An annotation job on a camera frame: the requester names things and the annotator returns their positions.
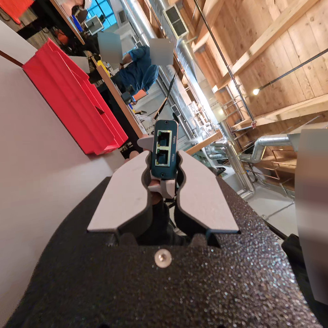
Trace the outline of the black network switch box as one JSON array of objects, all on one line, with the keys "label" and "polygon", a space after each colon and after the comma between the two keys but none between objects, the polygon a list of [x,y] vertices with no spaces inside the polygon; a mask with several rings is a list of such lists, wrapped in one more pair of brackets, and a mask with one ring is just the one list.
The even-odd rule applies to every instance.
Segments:
[{"label": "black network switch box", "polygon": [[154,144],[151,174],[155,178],[172,180],[177,174],[178,123],[174,120],[158,120],[154,126]]}]

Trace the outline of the small desktop monitor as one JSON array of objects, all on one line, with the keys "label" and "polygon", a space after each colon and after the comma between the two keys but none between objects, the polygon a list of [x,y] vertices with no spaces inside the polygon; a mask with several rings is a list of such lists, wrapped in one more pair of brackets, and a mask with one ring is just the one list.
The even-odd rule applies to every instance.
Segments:
[{"label": "small desktop monitor", "polygon": [[104,29],[103,23],[97,15],[85,20],[83,24],[90,35],[95,35]]}]

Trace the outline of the white wall vent unit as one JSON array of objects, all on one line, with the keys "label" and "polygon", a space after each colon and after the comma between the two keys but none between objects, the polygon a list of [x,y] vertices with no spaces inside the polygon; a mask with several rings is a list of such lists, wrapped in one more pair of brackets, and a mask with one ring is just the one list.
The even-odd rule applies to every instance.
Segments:
[{"label": "white wall vent unit", "polygon": [[163,14],[176,40],[183,39],[189,34],[189,29],[175,4],[164,10]]}]

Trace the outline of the person's right hand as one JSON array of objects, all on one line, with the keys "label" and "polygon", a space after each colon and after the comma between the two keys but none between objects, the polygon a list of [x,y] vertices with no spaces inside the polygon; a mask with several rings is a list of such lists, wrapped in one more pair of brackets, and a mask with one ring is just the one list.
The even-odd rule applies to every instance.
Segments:
[{"label": "person's right hand", "polygon": [[[129,158],[125,160],[125,163],[137,157],[138,155],[139,153],[137,151],[132,151],[129,155]],[[161,193],[157,192],[159,188],[160,188],[160,181],[157,179],[152,179],[148,186],[148,189],[151,192],[151,196],[152,196],[152,205],[156,205],[162,200]]]}]

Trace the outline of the wood-edged office table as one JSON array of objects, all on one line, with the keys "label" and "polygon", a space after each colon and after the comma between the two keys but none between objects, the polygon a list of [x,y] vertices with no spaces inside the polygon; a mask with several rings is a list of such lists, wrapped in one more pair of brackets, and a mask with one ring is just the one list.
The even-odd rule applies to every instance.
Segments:
[{"label": "wood-edged office table", "polygon": [[72,32],[74,33],[76,38],[80,41],[80,43],[82,45],[85,45],[85,42],[84,42],[83,38],[81,37],[79,30],[76,28],[76,25],[74,24],[74,22],[72,20],[72,17],[69,16],[65,12],[63,6],[57,0],[50,0],[50,2],[54,6],[54,8],[58,11],[58,13],[61,15],[61,17],[64,19],[64,21],[69,26],[69,28],[72,30]]},{"label": "wood-edged office table", "polygon": [[92,61],[92,63],[95,65],[95,68],[97,69],[98,73],[102,77],[102,80],[108,87],[109,91],[111,92],[112,96],[114,97],[115,101],[121,108],[122,112],[124,113],[125,117],[129,121],[129,124],[133,128],[134,132],[137,134],[138,138],[141,138],[143,134],[146,132],[145,128],[139,121],[139,119],[136,117],[133,110],[124,103],[123,99],[121,98],[121,92],[117,88],[117,86],[112,82],[108,71],[105,70],[105,68],[101,65],[98,65],[95,58],[92,56],[92,54],[89,51],[85,52],[88,59]]}]

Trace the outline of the orange traffic cone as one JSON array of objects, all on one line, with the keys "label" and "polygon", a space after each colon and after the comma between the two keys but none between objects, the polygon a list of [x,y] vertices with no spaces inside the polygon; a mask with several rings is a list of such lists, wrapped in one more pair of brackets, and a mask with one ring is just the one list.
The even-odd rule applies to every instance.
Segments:
[{"label": "orange traffic cone", "polygon": [[0,8],[16,24],[20,25],[19,18],[33,4],[33,0],[1,0]]}]

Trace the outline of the red plastic bin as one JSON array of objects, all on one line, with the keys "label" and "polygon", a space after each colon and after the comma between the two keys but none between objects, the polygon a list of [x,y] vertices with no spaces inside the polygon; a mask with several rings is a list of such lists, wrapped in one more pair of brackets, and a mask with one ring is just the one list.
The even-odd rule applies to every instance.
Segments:
[{"label": "red plastic bin", "polygon": [[51,39],[23,70],[84,154],[107,154],[128,141],[88,75]]}]

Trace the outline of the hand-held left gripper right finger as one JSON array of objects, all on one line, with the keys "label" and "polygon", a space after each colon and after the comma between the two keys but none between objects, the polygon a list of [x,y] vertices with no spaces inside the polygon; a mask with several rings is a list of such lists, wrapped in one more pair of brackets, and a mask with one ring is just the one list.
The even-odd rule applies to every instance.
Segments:
[{"label": "hand-held left gripper right finger", "polygon": [[215,234],[239,234],[217,176],[184,151],[177,152],[176,226],[190,239],[203,235],[216,245]]}]

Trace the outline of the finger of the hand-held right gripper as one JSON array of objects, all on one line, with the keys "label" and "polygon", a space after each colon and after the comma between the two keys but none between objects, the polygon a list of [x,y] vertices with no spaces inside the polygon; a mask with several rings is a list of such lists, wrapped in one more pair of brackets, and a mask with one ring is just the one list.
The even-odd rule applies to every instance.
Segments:
[{"label": "finger of the hand-held right gripper", "polygon": [[137,140],[137,145],[144,150],[152,151],[154,149],[154,136],[143,136]]},{"label": "finger of the hand-held right gripper", "polygon": [[148,186],[148,190],[153,193],[158,193],[164,199],[174,199],[175,197],[175,180],[153,179]]}]

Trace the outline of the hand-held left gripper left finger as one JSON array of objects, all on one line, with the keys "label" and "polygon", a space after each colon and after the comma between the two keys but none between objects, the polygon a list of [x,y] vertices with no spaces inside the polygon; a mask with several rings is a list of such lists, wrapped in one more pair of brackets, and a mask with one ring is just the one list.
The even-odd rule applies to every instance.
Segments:
[{"label": "hand-held left gripper left finger", "polygon": [[152,224],[151,152],[143,151],[117,169],[87,227],[88,232],[131,233],[138,238]]}]

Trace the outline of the silver ventilation duct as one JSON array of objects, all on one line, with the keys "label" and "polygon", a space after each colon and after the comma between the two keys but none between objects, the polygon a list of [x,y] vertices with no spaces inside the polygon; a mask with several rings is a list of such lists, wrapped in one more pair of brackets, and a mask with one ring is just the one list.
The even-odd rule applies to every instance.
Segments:
[{"label": "silver ventilation duct", "polygon": [[262,136],[254,143],[251,154],[237,154],[232,142],[222,139],[211,143],[204,148],[207,158],[210,160],[228,159],[231,164],[242,189],[237,194],[242,199],[248,199],[255,194],[255,187],[251,181],[243,162],[255,164],[262,160],[265,149],[268,146],[292,146],[292,142],[287,134]]}]

